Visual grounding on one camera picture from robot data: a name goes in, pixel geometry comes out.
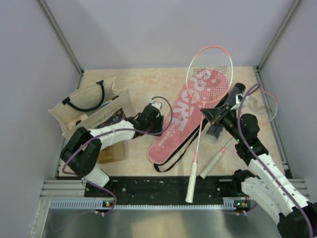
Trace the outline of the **black shuttlecock tube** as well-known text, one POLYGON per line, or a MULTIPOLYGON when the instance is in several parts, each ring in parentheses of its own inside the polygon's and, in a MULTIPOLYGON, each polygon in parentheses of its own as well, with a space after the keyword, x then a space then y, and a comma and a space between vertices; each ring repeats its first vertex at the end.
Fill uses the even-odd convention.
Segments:
POLYGON ((220 106, 216 108, 219 109, 219 115, 216 116, 215 121, 211 123, 211 126, 206 132, 206 138, 211 143, 216 143, 223 131, 223 126, 220 125, 218 122, 223 118, 223 115, 227 112, 226 108, 228 106, 233 107, 239 102, 240 99, 237 99, 237 94, 243 94, 246 89, 246 86, 242 83, 236 83, 231 91, 227 93, 227 95, 221 100, 220 106))

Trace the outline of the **pink racket cover bag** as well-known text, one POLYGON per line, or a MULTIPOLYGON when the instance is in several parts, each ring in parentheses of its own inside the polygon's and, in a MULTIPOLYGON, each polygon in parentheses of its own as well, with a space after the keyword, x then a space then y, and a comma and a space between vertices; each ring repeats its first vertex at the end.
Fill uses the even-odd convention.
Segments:
POLYGON ((156 172, 170 171, 184 158, 189 146, 198 137, 200 124, 205 128, 208 121, 201 120, 201 106, 189 96, 184 86, 164 123, 167 130, 156 138, 148 151, 148 159, 156 172))

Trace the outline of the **pink badminton racket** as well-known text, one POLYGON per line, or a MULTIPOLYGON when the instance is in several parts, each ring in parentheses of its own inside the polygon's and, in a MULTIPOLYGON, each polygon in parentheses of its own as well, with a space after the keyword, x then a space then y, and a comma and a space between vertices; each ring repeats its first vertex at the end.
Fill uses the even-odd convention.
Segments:
MULTIPOLYGON (((271 122, 278 111, 278 102, 276 98, 269 92, 265 90, 257 90, 251 96, 247 96, 245 102, 242 104, 237 104, 231 112, 238 112, 239 106, 242 106, 241 115, 250 113, 254 114, 258 119, 258 124, 263 125, 271 122)), ((206 167, 201 171, 199 176, 202 179, 208 175, 208 173, 214 168, 218 163, 222 155, 225 153, 227 147, 234 140, 232 136, 230 140, 223 146, 223 148, 209 161, 206 167)))
POLYGON ((233 79, 233 62, 221 46, 208 46, 196 53, 186 74, 189 106, 218 102, 229 91, 233 79))

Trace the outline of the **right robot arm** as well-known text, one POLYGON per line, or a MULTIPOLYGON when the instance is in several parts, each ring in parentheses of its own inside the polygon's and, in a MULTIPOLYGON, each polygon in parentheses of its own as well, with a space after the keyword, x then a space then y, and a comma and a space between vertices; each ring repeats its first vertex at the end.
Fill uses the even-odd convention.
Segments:
POLYGON ((283 238, 315 238, 317 205, 307 199, 275 164, 258 138, 255 115, 238 116, 230 106, 201 109, 206 119, 222 126, 236 141, 237 155, 248 166, 232 176, 231 190, 251 197, 274 220, 283 238))

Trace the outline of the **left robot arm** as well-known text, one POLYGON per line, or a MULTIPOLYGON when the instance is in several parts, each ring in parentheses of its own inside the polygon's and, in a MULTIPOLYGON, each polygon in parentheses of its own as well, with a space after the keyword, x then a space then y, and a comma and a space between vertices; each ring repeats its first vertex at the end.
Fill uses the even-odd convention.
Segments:
POLYGON ((97 164, 100 151, 118 142, 148 135, 161 135, 164 116, 160 110, 162 103, 152 101, 134 117, 99 129, 80 127, 75 130, 60 158, 79 178, 95 184, 100 196, 112 192, 110 178, 97 164))

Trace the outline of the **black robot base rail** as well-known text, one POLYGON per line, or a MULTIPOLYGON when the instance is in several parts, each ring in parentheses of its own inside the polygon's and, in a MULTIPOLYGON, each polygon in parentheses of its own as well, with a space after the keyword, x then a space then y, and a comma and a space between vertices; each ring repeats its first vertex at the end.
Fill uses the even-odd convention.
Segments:
MULTIPOLYGON (((188 176, 116 176, 105 188, 117 197, 118 205, 189 205, 185 202, 188 176)), ((234 207, 251 207, 251 200, 231 185, 231 176, 197 177, 192 205, 222 205, 225 198, 234 207)))

